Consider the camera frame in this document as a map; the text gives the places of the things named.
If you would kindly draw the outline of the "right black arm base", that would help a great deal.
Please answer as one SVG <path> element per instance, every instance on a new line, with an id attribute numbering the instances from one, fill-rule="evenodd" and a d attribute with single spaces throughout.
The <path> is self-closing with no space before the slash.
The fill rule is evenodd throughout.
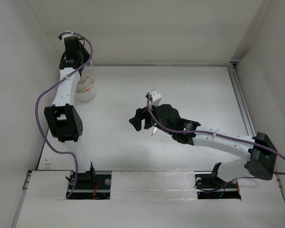
<path id="1" fill-rule="evenodd" d="M 212 171 L 195 173 L 194 188 L 199 200 L 241 199 L 237 180 L 226 182 L 218 177 L 220 165 L 216 163 Z"/>

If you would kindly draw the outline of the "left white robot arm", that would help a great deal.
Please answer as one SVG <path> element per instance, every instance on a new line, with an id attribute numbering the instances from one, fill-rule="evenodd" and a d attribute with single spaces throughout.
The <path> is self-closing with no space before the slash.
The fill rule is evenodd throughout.
<path id="1" fill-rule="evenodd" d="M 44 115 L 52 136 L 64 144 L 66 151 L 63 153 L 74 159 L 75 168 L 68 178 L 69 183 L 80 183 L 89 189 L 96 184 L 95 170 L 79 141 L 84 128 L 74 101 L 82 70 L 89 64 L 91 54 L 81 42 L 81 37 L 65 33 L 59 38 L 65 46 L 59 65 L 60 79 L 56 96 L 51 106 L 45 107 Z"/>

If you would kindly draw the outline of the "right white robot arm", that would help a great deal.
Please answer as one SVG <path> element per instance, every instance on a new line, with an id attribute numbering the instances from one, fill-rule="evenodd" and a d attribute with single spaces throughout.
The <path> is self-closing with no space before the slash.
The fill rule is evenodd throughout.
<path id="1" fill-rule="evenodd" d="M 238 157 L 228 163 L 218 162 L 205 182 L 209 188 L 222 188 L 228 182 L 243 177 L 269 181 L 273 178 L 277 155 L 274 145 L 264 133 L 254 137 L 224 136 L 198 122 L 181 118 L 169 104 L 138 108 L 129 123 L 140 131 L 156 127 L 181 144 L 209 147 Z"/>

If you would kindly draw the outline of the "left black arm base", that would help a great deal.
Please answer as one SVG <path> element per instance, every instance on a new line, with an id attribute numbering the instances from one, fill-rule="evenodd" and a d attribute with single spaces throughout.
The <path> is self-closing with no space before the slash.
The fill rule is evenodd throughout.
<path id="1" fill-rule="evenodd" d="M 111 194 L 112 173 L 97 171 L 92 182 L 78 180 L 68 200 L 109 200 Z"/>

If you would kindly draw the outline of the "white round divided container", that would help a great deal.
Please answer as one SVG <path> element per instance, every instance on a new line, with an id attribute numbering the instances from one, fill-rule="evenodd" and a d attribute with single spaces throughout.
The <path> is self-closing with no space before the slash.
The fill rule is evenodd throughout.
<path id="1" fill-rule="evenodd" d="M 90 74 L 82 74 L 76 86 L 75 99 L 89 101 L 96 95 L 95 80 Z"/>

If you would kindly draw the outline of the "aluminium rail right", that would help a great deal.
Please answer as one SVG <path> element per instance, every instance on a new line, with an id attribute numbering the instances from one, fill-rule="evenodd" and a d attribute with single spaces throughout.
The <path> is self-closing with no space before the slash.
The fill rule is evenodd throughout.
<path id="1" fill-rule="evenodd" d="M 239 79 L 236 73 L 236 69 L 235 69 L 236 65 L 237 65 L 237 62 L 231 62 L 227 65 L 229 78 L 233 86 L 233 90 L 235 93 L 235 97 L 236 97 L 236 100 L 239 106 L 239 110 L 240 110 L 244 125 L 245 125 L 246 132 L 250 136 L 256 136 L 256 132 L 252 124 L 252 120 L 251 120 L 251 117 L 250 117 L 250 114 L 247 108 L 247 104 L 245 102 L 244 95 L 241 90 Z"/>

